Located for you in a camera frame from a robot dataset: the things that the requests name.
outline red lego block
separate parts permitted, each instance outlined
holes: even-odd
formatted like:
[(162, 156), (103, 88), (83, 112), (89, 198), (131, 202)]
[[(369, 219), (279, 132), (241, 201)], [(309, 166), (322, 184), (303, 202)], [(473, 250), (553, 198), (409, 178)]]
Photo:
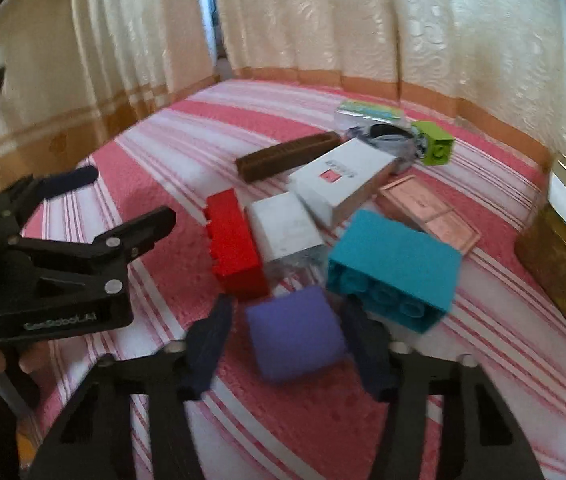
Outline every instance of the red lego block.
[(224, 290), (239, 300), (269, 295), (262, 262), (234, 190), (208, 197), (203, 213), (208, 220), (209, 253), (216, 260), (212, 272)]

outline purple cube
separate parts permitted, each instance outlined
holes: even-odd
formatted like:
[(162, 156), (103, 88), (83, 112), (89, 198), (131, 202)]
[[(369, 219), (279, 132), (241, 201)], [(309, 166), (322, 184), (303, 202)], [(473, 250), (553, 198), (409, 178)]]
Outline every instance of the purple cube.
[(340, 361), (347, 344), (320, 286), (245, 310), (260, 373), (281, 383)]

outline curtain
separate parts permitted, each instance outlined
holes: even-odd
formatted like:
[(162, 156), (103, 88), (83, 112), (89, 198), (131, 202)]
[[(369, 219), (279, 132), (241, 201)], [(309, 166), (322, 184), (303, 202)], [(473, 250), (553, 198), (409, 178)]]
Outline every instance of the curtain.
[(541, 165), (566, 155), (566, 0), (218, 5), (239, 76), (340, 72), (360, 78), (354, 90), (385, 97), (392, 93), (379, 92), (378, 82), (391, 82), (396, 98), (472, 126)]
[(198, 0), (6, 0), (2, 65), (0, 189), (214, 81)]

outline white box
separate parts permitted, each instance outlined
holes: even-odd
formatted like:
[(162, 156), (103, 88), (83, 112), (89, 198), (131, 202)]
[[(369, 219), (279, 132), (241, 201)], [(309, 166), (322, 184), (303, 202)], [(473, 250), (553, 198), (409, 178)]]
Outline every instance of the white box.
[(327, 245), (293, 193), (253, 202), (245, 212), (268, 278), (282, 279), (290, 270), (325, 264)]
[(292, 173), (287, 189), (333, 228), (385, 184), (397, 163), (395, 156), (352, 139)]

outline beige curtain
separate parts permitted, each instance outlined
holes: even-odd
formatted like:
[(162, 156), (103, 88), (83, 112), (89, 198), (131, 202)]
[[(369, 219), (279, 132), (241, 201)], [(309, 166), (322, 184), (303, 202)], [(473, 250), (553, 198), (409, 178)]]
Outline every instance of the beige curtain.
[(469, 122), (540, 164), (566, 154), (566, 0), (218, 4), (238, 75), (340, 71), (371, 94), (381, 93), (369, 80), (397, 82), (400, 99)]
[(6, 0), (0, 65), (0, 189), (214, 81), (198, 0)]
[(237, 75), (300, 80), (397, 97), (391, 0), (218, 0)]

